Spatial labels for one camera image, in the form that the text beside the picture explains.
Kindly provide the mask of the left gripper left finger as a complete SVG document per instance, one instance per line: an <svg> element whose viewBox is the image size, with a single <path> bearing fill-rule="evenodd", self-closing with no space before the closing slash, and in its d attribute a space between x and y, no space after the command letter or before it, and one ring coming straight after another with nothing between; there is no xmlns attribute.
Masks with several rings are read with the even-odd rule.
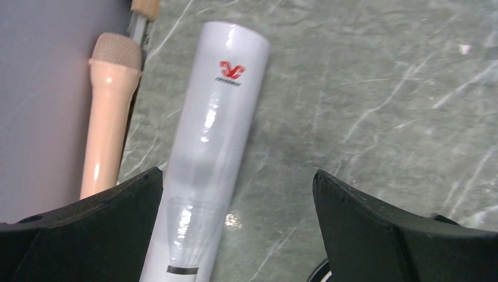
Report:
<svg viewBox="0 0 498 282"><path fill-rule="evenodd" d="M2 281L139 281L163 192L156 167L98 194L1 224Z"/></svg>

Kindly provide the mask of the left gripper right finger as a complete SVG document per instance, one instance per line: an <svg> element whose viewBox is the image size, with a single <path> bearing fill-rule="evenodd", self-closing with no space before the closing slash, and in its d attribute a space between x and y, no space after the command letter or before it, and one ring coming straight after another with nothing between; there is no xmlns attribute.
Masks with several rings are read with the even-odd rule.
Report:
<svg viewBox="0 0 498 282"><path fill-rule="evenodd" d="M497 233L423 217L318 170L315 210L333 281L496 281Z"/></svg>

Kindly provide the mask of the white shuttlecock tube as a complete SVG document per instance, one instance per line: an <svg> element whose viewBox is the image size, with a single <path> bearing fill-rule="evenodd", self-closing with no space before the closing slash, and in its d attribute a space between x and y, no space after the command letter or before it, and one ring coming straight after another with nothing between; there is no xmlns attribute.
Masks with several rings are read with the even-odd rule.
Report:
<svg viewBox="0 0 498 282"><path fill-rule="evenodd" d="M208 280L270 47L235 23L203 25L141 281Z"/></svg>

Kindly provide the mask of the black racket bag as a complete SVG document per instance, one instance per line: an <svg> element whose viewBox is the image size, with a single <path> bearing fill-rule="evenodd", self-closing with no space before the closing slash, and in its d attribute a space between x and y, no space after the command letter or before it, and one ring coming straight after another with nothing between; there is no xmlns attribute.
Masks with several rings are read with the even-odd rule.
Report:
<svg viewBox="0 0 498 282"><path fill-rule="evenodd" d="M325 259L314 268L307 278L307 282L333 282L329 260Z"/></svg>

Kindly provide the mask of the beige toy microphone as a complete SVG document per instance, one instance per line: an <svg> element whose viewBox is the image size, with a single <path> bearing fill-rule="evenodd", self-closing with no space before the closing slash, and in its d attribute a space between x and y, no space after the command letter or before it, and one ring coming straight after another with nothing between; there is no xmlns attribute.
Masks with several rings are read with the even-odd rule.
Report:
<svg viewBox="0 0 498 282"><path fill-rule="evenodd" d="M106 32L89 59L92 104L80 198L116 185L129 108L142 77L142 49L129 37Z"/></svg>

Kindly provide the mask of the small beige handled tool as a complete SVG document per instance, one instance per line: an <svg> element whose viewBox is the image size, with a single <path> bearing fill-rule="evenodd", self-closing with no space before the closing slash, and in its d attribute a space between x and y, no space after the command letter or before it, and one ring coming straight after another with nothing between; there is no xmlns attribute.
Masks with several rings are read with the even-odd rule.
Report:
<svg viewBox="0 0 498 282"><path fill-rule="evenodd" d="M142 44L149 23L154 22L159 15L161 0L132 0L130 11L132 18L128 27L129 37Z"/></svg>

